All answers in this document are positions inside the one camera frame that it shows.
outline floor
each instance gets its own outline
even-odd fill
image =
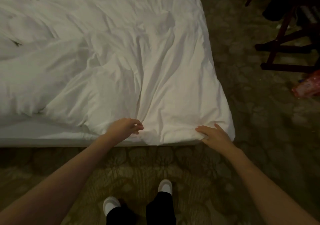
[[[277,22],[261,13],[269,0],[201,0],[218,79],[233,114],[235,144],[302,207],[320,219],[320,99],[297,99],[298,73],[262,71]],[[317,54],[279,54],[282,63],[313,64]],[[20,197],[78,148],[0,149],[0,209]],[[177,224],[264,224],[241,180],[204,145],[114,148],[96,168],[62,224],[105,224],[102,203],[123,198],[145,222],[158,183],[173,182]]]

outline hand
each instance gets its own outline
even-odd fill
[[[223,156],[226,156],[232,150],[236,149],[236,146],[234,146],[228,134],[226,134],[218,124],[215,123],[214,126],[216,128],[198,126],[195,128],[195,130],[208,136],[208,138],[202,139],[203,143],[216,150]]]
[[[131,134],[139,134],[144,127],[139,120],[122,118],[112,123],[103,137],[110,138],[114,145],[130,137]]]

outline white shoe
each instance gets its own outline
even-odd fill
[[[158,187],[158,192],[163,191],[172,195],[172,184],[170,180],[162,180]]]
[[[115,197],[108,197],[103,202],[103,212],[104,215],[107,216],[108,213],[116,207],[121,207],[120,202]]]

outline person's right arm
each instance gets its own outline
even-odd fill
[[[202,141],[231,162],[267,225],[320,225],[234,146],[219,125],[215,126],[198,126],[195,130],[207,135]]]

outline red package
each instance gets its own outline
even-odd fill
[[[307,98],[320,93],[320,70],[312,73],[305,81],[292,88],[298,98]]]

